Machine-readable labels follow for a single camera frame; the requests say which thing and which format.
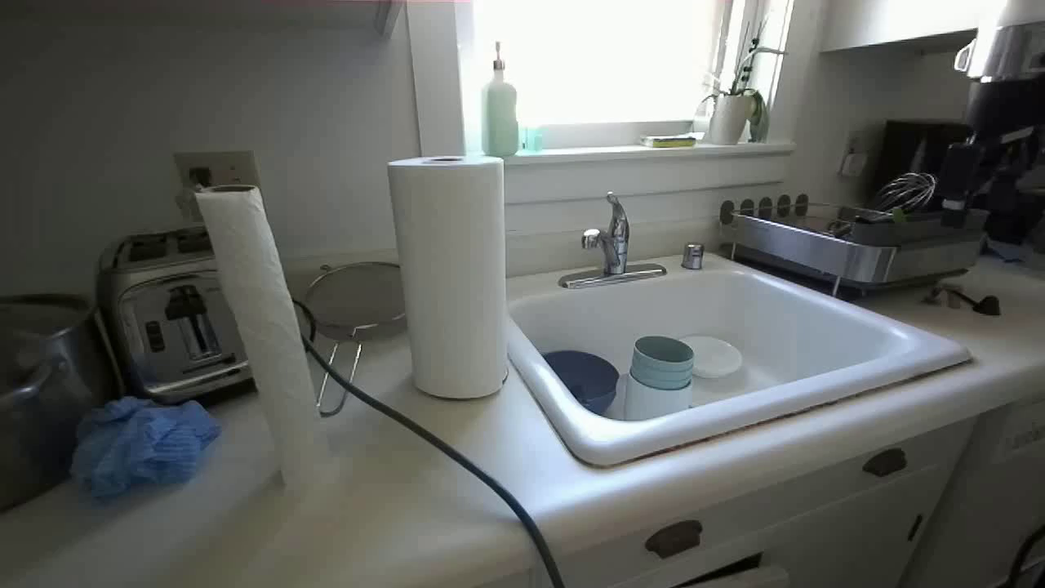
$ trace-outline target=countertop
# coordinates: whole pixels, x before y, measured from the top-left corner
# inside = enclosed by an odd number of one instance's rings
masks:
[[[554,286],[554,279],[520,279],[508,292]],[[411,390],[397,337],[367,351],[360,385],[504,479],[566,559],[1045,394],[1045,274],[984,259],[951,281],[973,298],[995,295],[1001,316],[920,303],[923,286],[874,295],[863,308],[951,337],[973,364],[607,469],[566,451],[515,372],[492,400],[438,403]],[[352,400],[319,426],[329,453],[316,459],[329,476],[305,498],[282,490],[251,394],[214,415],[222,437],[184,487],[99,507],[61,482],[3,514],[3,586],[480,586],[539,565],[487,487]]]

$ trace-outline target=metal tray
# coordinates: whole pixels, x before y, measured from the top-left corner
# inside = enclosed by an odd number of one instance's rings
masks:
[[[984,244],[984,220],[987,213],[978,213],[968,225],[951,229],[936,216],[920,216],[883,225],[853,222],[839,231],[839,222],[737,216],[728,225],[728,255],[826,279],[833,295],[839,286],[874,292],[968,271]]]

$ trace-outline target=silver toaster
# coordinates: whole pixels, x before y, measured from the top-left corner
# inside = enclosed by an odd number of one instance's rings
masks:
[[[124,238],[99,303],[130,392],[181,403],[251,379],[206,229]]]

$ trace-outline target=dish soap bottle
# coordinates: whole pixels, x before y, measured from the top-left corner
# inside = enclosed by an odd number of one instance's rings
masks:
[[[520,149],[515,88],[504,81],[504,59],[495,41],[492,77],[482,88],[482,155],[513,156]]]

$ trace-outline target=white sink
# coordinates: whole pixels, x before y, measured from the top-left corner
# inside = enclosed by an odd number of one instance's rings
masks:
[[[706,271],[603,286],[521,286],[508,302],[508,358],[574,457],[610,468],[968,364],[970,353],[835,298],[717,261]],[[650,420],[574,403],[543,353],[583,351],[627,375],[637,337],[717,337],[740,351],[728,385]]]

